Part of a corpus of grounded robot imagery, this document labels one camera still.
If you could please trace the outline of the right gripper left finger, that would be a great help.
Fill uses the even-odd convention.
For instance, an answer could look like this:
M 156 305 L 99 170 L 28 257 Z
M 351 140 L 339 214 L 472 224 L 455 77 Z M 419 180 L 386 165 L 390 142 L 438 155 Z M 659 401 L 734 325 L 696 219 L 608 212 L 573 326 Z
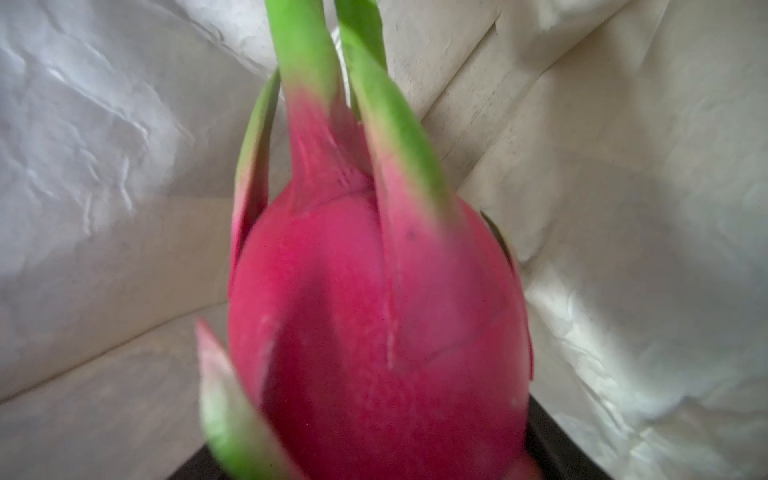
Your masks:
M 207 445 L 203 445 L 179 466 L 168 480 L 230 480 Z

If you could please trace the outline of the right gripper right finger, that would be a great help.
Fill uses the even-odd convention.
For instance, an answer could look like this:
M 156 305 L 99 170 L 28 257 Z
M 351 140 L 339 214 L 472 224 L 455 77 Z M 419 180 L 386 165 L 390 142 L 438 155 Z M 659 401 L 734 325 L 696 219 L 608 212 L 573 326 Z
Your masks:
M 545 479 L 611 480 L 533 396 L 529 400 L 525 445 Z

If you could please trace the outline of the pink dragon fruit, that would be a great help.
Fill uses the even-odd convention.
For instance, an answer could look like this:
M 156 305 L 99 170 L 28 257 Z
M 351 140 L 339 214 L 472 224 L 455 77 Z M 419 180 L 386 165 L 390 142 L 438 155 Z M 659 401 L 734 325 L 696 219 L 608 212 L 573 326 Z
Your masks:
M 266 5 L 278 62 L 235 178 L 228 341 L 196 328 L 233 479 L 538 479 L 519 269 L 387 71 L 373 1 Z

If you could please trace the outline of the cream canvas grocery bag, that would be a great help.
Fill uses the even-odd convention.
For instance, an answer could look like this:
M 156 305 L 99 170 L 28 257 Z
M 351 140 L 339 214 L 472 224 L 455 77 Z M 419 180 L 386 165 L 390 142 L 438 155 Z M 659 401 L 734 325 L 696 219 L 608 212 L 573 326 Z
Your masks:
M 767 5 L 384 1 L 388 66 L 515 249 L 539 404 L 616 479 L 767 475 Z M 202 444 L 260 1 L 1 5 L 1 475 Z

